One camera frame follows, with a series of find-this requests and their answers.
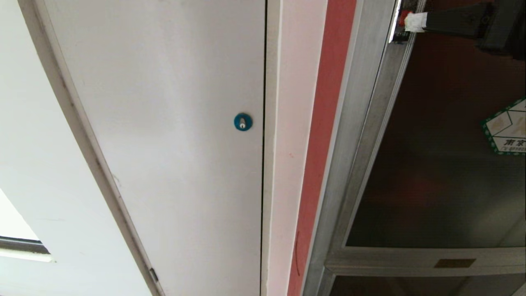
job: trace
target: black object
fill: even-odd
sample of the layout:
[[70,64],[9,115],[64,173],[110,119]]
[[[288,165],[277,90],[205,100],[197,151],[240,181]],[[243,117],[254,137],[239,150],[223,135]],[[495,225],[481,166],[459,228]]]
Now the black object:
[[524,60],[525,2],[497,0],[428,12],[424,30],[473,39],[483,52]]

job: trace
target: blue lock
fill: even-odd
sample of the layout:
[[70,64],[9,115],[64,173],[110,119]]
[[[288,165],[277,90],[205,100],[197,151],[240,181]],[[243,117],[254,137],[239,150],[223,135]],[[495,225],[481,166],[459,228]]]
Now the blue lock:
[[234,126],[244,132],[252,127],[252,117],[247,113],[239,113],[234,118]]

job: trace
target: metal door frame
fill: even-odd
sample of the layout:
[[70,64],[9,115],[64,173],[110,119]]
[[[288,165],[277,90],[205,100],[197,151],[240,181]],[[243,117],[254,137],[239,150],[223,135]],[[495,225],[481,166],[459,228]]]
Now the metal door frame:
[[[526,248],[409,249],[346,246],[411,54],[389,43],[397,0],[358,0],[340,91],[341,114],[327,186],[313,230],[303,296],[327,296],[337,275],[466,277],[526,272]],[[416,12],[423,11],[418,1]],[[476,259],[469,268],[434,268],[440,259]]]

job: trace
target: white tape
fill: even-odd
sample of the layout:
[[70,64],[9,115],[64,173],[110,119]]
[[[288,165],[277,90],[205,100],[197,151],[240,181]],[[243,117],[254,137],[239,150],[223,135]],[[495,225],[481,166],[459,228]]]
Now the white tape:
[[427,22],[427,12],[423,13],[409,13],[404,20],[406,24],[406,31],[422,33],[425,32]]

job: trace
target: sticker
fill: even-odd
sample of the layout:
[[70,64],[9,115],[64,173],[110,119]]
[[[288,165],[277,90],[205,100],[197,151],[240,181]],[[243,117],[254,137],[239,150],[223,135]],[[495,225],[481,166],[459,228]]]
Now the sticker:
[[484,134],[500,155],[526,154],[526,97],[482,122]]

